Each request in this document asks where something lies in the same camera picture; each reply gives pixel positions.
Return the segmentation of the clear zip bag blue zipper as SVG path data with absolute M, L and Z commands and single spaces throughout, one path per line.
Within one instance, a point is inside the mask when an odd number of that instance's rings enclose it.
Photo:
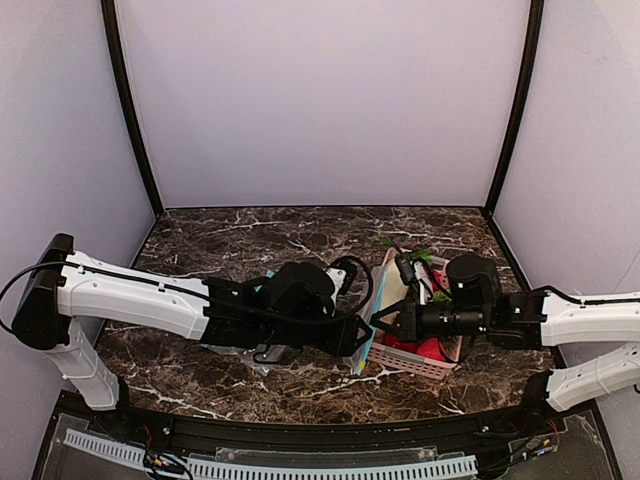
M 372 270 L 374 292 L 370 300 L 360 312 L 360 316 L 367 325 L 370 325 L 372 315 L 381 309 L 388 269 L 389 265 L 386 264 L 374 267 Z M 350 368 L 350 372 L 352 375 L 359 376 L 363 373 L 366 367 L 368 354 L 375 339 L 375 334 L 376 329 L 372 327 L 371 337 L 363 345 L 361 345 L 353 355 L 344 359 L 344 362 Z

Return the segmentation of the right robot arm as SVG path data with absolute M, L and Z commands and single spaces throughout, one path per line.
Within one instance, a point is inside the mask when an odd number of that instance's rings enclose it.
M 486 336 L 508 350 L 570 343 L 617 342 L 619 348 L 585 363 L 529 378 L 525 406 L 557 412 L 639 386 L 639 295 L 572 297 L 550 285 L 506 294 L 493 261 L 464 254 L 445 267 L 449 291 L 442 301 L 400 300 L 370 323 L 404 343 L 432 337 Z

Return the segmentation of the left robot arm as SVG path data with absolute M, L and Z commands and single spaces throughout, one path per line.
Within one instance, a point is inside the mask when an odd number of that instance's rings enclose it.
M 373 336 L 361 316 L 373 276 L 351 255 L 325 268 L 287 262 L 270 276 L 244 282 L 174 278 L 104 263 L 59 233 L 1 292 L 18 281 L 24 290 L 2 329 L 48 355 L 95 412 L 126 408 L 129 392 L 87 340 L 81 317 L 153 328 L 206 346 L 312 347 L 336 357 L 355 354 Z

